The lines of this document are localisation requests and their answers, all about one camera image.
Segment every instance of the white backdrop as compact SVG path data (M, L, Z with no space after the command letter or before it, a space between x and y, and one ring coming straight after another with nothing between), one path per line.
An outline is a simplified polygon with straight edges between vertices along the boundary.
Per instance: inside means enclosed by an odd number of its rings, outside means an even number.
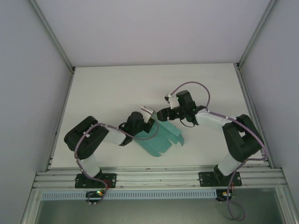
M156 111L168 107L164 96L187 81L199 81L207 86L211 92L211 111L231 116L248 114L232 63L76 68L51 167L77 167L73 152L64 143L64 136L87 116L118 126L140 106ZM201 86L189 84L181 90L189 90L197 105L206 105L207 93ZM99 166L216 165L227 154L222 132L204 126L184 127L179 121L172 123L183 131L183 147L172 145L157 158L136 142L124 147L102 142L95 152Z
M269 0L36 0L73 66L238 62Z
M299 210L299 1L280 1L243 72L274 165L282 167Z

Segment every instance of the glass panel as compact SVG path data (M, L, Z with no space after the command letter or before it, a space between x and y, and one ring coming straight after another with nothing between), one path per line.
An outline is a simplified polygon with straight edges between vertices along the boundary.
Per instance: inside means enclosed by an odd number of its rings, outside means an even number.
M285 223L274 189L237 189L244 224ZM240 215L240 208L233 212ZM226 203L215 199L42 201L36 224L230 224Z

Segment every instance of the robotic arm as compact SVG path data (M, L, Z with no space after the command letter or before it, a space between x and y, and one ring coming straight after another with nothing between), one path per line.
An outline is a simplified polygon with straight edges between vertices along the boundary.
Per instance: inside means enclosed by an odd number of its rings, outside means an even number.
M102 173L94 156L95 150L103 141L125 146L138 133L142 131L149 133L155 122L151 118L153 113L154 110L143 106L139 112L132 112L127 122L120 124L118 127L98 123L94 117L89 116L70 130L64 137L64 141L68 148L74 152L76 162L82 172L76 177L75 187L102 188L106 186L103 183L105 179L110 182L110 188L115 187L116 174L104 175ZM148 139L154 137L157 132L158 129Z
M157 113L158 120L186 119L194 126L207 126L224 133L228 154L215 166L214 175L210 177L209 182L214 186L227 185L230 174L262 148L248 131L232 121L234 119L240 122L259 139L262 139L249 116L245 114L239 117L230 117L230 119L216 116L215 113L207 111L205 106L196 106L190 93L186 90L177 93L176 96L169 94L165 100L170 107Z

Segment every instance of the white arm segment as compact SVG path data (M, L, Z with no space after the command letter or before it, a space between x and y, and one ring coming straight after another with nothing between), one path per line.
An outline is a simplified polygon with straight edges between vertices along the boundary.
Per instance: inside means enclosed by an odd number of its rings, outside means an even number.
M154 114L155 111L154 111L153 109L151 109L150 107L146 107L146 106L142 106L142 107L140 108L139 113L142 114L143 119L144 119L144 123L147 123L147 122L149 121L149 119L150 119L150 114L149 114L149 113L146 113L146 112L143 111L142 109L148 111L148 112L151 113L151 114Z
M115 129L112 129L110 127L105 127L108 129L108 134L106 135L106 137L103 139L103 141L106 142L111 142L114 143L116 145L120 145L126 138L126 135L120 131L117 131Z
M126 135L124 133L121 133L109 127L106 128L109 130L109 132L103 139L103 141L120 145L125 140ZM78 162L83 167L84 171L92 177L96 176L100 172L100 167L97 163L97 160L95 159L94 153L84 160L78 160Z
M175 95L172 95L172 96L171 96L170 94L168 94L167 96L169 97L169 98L168 98L168 101L169 101L169 103L170 103L170 108L171 108L171 109L173 109L173 108L179 106L177 96L175 96Z
M78 162L83 167L83 170L92 177L96 176L100 172L94 153L84 160L78 160Z
M227 153L224 159L218 164L218 169L223 175L228 176L237 169L240 164L241 163L235 160L230 153Z
M211 115L206 110L201 110L195 115L198 125L210 127L216 131L222 132L222 126L226 123L232 122L231 120Z

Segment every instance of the white table surface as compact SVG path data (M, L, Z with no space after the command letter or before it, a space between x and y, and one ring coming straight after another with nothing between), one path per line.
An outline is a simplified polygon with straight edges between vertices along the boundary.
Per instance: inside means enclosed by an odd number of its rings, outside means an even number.
M76 68L51 168L77 167L64 136L87 116L118 126L140 106L156 111L168 107L164 96L187 81L201 82L210 90L211 111L230 116L248 114L232 63ZM206 105L207 93L201 86L188 84L181 90L188 90L197 105ZM102 142L95 151L99 166L216 165L227 154L223 133L204 126L184 127L178 120L171 123L183 131L183 147L173 144L161 157L153 157L134 141L124 147ZM252 157L260 158L261 153Z

